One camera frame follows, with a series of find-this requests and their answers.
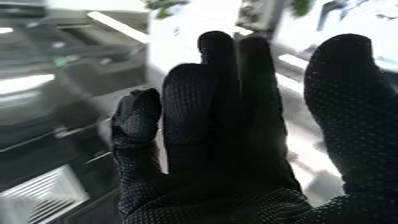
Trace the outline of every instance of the gloved hand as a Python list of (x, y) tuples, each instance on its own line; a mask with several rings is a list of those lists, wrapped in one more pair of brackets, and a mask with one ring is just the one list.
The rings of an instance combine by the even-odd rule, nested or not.
[(124, 223), (381, 223), (381, 214), (394, 223), (398, 104), (369, 49), (363, 37), (335, 37), (307, 69), (307, 106), (346, 181), (346, 196), (312, 208), (285, 162), (266, 41), (241, 41), (236, 62), (230, 37), (202, 35), (202, 64), (177, 66), (163, 82), (168, 174), (152, 142), (161, 111), (154, 89), (124, 97), (113, 116)]

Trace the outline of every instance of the finger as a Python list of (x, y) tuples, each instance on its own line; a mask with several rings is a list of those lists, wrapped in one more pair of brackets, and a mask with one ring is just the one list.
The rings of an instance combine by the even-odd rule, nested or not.
[(159, 95), (154, 89), (131, 92), (120, 99), (111, 117), (113, 158), (120, 189), (159, 174), (154, 137), (159, 119)]
[(262, 37), (239, 43), (241, 104), (248, 166), (260, 178), (300, 190), (285, 161), (285, 127), (269, 45)]
[(264, 38), (250, 37), (239, 43), (243, 124), (248, 144), (269, 157), (285, 156), (285, 128), (269, 46)]
[(319, 46), (305, 72), (305, 102), (346, 191), (392, 181), (398, 163), (395, 92), (372, 62), (371, 41), (347, 34)]
[(163, 141), (170, 172), (209, 163), (209, 107), (216, 79), (204, 65), (177, 66), (163, 82)]
[(234, 157), (232, 148), (239, 140), (239, 79), (236, 69), (234, 41), (221, 32), (209, 32), (198, 38), (202, 63), (216, 74), (216, 88), (211, 105), (211, 136), (216, 136), (214, 158)]

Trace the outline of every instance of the hand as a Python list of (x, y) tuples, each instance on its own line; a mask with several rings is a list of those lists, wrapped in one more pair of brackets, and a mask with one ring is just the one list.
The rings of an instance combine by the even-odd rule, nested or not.
[[(282, 105), (266, 40), (252, 37), (239, 43), (239, 71), (234, 41), (223, 33), (200, 36), (198, 51), (202, 64), (179, 65), (163, 81), (166, 175), (157, 168), (152, 142), (161, 110), (156, 90), (136, 91), (120, 100), (111, 126), (120, 191), (156, 181), (175, 190), (179, 181), (186, 182), (182, 186), (200, 181), (230, 189), (250, 183), (244, 191), (284, 187), (300, 192), (285, 162)], [(140, 208), (141, 200), (131, 192), (122, 194), (122, 214)], [(125, 201), (136, 206), (124, 206)]]
[(202, 64), (163, 82), (168, 174), (156, 161), (159, 96), (138, 91), (113, 116), (124, 223), (395, 223), (398, 101), (356, 35), (319, 46), (305, 102), (324, 134), (346, 195), (312, 208), (285, 162), (285, 128), (269, 48), (218, 33), (198, 39)]

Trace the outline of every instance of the blurred background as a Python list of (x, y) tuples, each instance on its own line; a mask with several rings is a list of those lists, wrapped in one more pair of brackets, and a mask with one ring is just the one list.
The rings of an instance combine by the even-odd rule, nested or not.
[(211, 30), (269, 40), (296, 178), (314, 206), (342, 193), (303, 70), (321, 42), (355, 33), (395, 86), (398, 1), (0, 0), (0, 224), (118, 223), (108, 118), (129, 91), (198, 62)]

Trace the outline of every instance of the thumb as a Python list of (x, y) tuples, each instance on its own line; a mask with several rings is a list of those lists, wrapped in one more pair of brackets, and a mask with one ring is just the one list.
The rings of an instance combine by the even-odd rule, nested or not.
[(333, 37), (315, 50), (305, 72), (305, 102), (344, 190), (365, 190), (376, 179), (387, 183), (395, 177), (398, 103), (372, 62), (371, 41), (358, 35)]

